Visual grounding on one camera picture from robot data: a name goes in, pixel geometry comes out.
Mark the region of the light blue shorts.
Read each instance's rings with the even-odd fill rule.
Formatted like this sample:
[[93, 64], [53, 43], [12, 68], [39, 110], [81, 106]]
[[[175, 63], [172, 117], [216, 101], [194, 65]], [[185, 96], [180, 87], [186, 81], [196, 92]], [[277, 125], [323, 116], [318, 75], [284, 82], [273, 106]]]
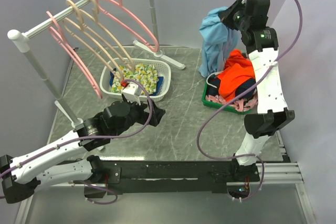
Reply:
[[226, 9], [223, 6], [209, 11], [199, 28], [203, 43], [202, 64], [198, 70], [204, 78], [224, 70], [224, 61], [235, 49], [240, 38], [238, 31], [227, 28], [218, 16]]

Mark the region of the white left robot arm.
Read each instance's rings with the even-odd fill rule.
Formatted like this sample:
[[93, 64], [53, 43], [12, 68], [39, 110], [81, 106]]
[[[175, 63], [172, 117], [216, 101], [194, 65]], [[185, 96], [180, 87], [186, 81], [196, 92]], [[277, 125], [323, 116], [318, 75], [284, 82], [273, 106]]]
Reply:
[[72, 163], [66, 160], [109, 144], [112, 139], [122, 138], [123, 132], [136, 123], [157, 126], [165, 113], [154, 101], [148, 104], [113, 102], [53, 143], [20, 157], [2, 156], [2, 198], [14, 204], [43, 187], [72, 180], [102, 181], [107, 169], [98, 156], [91, 155]]

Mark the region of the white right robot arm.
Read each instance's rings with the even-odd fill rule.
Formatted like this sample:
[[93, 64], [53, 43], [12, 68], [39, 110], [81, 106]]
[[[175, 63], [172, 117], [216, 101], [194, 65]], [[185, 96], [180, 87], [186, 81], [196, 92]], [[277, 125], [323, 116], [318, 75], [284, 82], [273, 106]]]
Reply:
[[244, 118], [246, 135], [235, 153], [237, 164], [230, 168], [231, 178], [238, 182], [247, 177], [246, 166], [256, 163], [266, 141], [295, 118], [281, 87], [278, 38], [267, 26], [269, 7], [270, 0], [236, 0], [220, 14], [224, 25], [241, 33], [257, 84], [257, 112]]

